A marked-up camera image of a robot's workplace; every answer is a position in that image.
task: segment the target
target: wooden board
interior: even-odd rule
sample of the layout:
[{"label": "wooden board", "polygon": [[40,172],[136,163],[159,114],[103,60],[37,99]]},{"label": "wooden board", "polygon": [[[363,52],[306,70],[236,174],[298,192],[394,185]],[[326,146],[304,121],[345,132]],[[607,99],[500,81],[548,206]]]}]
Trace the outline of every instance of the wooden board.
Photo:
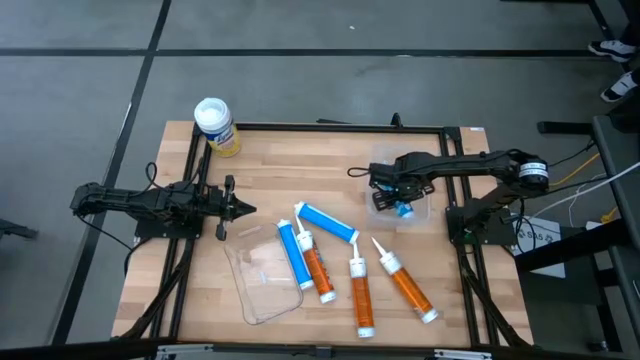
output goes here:
[{"label": "wooden board", "polygon": [[[158,153],[158,182],[181,179],[192,122],[168,122]],[[488,151],[484,130],[462,129],[465,153]],[[434,182],[431,219],[425,225],[376,230],[368,226],[365,208],[367,178],[346,175],[351,166],[367,166],[374,146],[409,146],[416,151],[439,154],[434,135],[357,134],[283,131],[242,131],[242,151],[228,159],[214,157],[209,183],[221,184],[224,176],[236,179],[236,195],[258,208],[255,214],[236,220],[229,227],[227,241],[252,227],[293,220],[293,205],[306,201],[361,231],[358,243],[367,259],[376,336],[356,336],[351,299],[348,260],[352,248],[344,241],[309,225],[337,292],[333,303],[321,305],[315,289],[304,292],[303,304],[260,325],[243,320],[242,307],[224,242],[214,237],[216,218],[206,221],[203,236],[196,243],[182,314],[179,339],[203,342],[250,342],[278,344],[335,344],[386,346],[469,346],[469,335],[454,248],[449,244],[444,209],[446,186]],[[489,177],[471,179],[474,196],[493,189]],[[430,324],[422,322],[396,291],[378,262],[370,241],[374,236],[393,250],[409,273],[440,312]],[[129,329],[158,290],[168,240],[154,239],[132,257],[113,335]],[[491,294],[520,336],[532,337],[518,274],[513,259],[500,247],[485,246],[485,261]],[[167,333],[172,299],[163,320]],[[484,327],[482,308],[477,303],[478,322]],[[481,331],[486,341],[486,333]]]}]

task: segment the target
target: sneaker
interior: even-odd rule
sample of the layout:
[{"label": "sneaker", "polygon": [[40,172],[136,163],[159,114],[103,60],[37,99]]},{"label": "sneaker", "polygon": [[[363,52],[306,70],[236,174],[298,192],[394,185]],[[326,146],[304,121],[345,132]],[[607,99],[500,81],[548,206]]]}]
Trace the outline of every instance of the sneaker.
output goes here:
[{"label": "sneaker", "polygon": [[613,86],[605,90],[600,97],[602,100],[606,102],[616,102],[622,99],[627,93],[638,86],[633,79],[631,78],[631,72],[628,72],[620,78],[620,80],[616,81]]},{"label": "sneaker", "polygon": [[588,48],[598,56],[609,56],[619,63],[631,60],[636,52],[635,46],[623,44],[618,40],[593,41]]}]

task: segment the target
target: clear plastic tray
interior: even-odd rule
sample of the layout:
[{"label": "clear plastic tray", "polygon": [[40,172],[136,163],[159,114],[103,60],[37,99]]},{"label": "clear plastic tray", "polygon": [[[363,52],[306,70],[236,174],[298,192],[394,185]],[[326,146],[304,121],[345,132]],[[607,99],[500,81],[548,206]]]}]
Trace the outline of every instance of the clear plastic tray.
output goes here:
[{"label": "clear plastic tray", "polygon": [[302,292],[275,224],[238,234],[227,240],[224,250],[248,324],[263,323],[302,304]]},{"label": "clear plastic tray", "polygon": [[[416,151],[408,146],[389,146],[389,144],[378,144],[374,146],[371,154],[371,162],[380,164],[393,164],[396,158]],[[427,195],[420,200],[413,201],[411,207],[413,208],[413,216],[409,218],[403,218],[396,214],[394,208],[378,211],[373,203],[373,193],[376,189],[367,185],[365,191],[365,198],[367,203],[367,225],[373,228],[395,228],[398,226],[411,226],[417,224],[425,224],[431,217],[431,198]]]}]

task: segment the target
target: gray floor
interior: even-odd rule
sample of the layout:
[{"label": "gray floor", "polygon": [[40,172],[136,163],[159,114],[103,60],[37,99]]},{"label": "gray floor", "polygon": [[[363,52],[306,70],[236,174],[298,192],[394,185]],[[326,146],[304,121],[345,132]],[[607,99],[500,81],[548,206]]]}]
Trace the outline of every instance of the gray floor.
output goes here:
[{"label": "gray floor", "polygon": [[[619,32],[620,9],[599,3]],[[145,48],[160,4],[5,0],[0,47]],[[183,0],[173,2],[160,47],[583,49],[600,37],[583,5]],[[140,58],[0,58],[0,217],[40,230],[33,242],[0,242],[0,348],[49,341],[84,231],[68,210],[72,192],[104,176],[140,64]],[[144,165],[155,159],[165,122],[191,120],[205,96],[225,99],[238,121],[383,124],[397,111],[406,124],[482,126],[493,149],[518,147],[552,161],[587,139],[541,136],[536,122],[585,122],[605,113],[609,106],[598,93],[620,74],[615,64],[585,59],[156,58],[117,185],[146,185]],[[558,166],[553,177],[584,159]],[[596,164],[576,180],[599,172]],[[560,197],[532,202],[529,211]],[[580,200],[574,220],[597,220],[613,206],[610,191],[598,190]],[[545,217],[568,223],[566,206]],[[104,227],[129,240],[134,223],[109,214]],[[101,238],[70,341],[109,337],[123,256],[118,244]],[[545,319],[532,321],[543,347],[583,352],[585,341],[601,336],[592,307],[536,301],[527,307],[532,318]],[[624,314],[616,316],[628,326]],[[625,347],[635,351],[634,344]]]}]

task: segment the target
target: yellow wire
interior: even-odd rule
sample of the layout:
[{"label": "yellow wire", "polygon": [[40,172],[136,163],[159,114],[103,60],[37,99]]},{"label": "yellow wire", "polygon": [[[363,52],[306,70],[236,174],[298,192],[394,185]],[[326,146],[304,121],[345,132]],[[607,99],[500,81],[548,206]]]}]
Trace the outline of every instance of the yellow wire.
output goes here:
[{"label": "yellow wire", "polygon": [[618,207],[614,207],[613,209],[611,209],[611,211],[609,211],[608,214],[602,215],[602,217],[600,218],[600,222],[603,224],[609,223],[613,221],[613,215],[616,213],[616,211],[618,210]]},{"label": "yellow wire", "polygon": [[575,174],[579,173],[579,172],[580,172],[582,169],[584,169],[587,165],[591,164],[595,159],[597,159],[597,158],[598,158],[598,156],[600,156],[600,153],[593,155],[593,156],[591,157],[591,159],[589,159],[589,160],[585,161],[585,162],[584,162],[584,164],[582,164],[582,165],[578,166],[578,168],[577,168],[577,169],[573,170],[573,172],[572,172],[571,174],[569,174],[569,175],[565,176],[565,177],[564,177],[564,179],[562,179],[562,180],[560,180],[560,181],[557,181],[557,182],[554,182],[554,183],[552,183],[552,184],[549,184],[549,186],[558,186],[558,185],[564,184],[565,182],[567,182],[567,180],[569,180],[569,179],[571,179],[572,177],[574,177],[574,176],[575,176]]}]

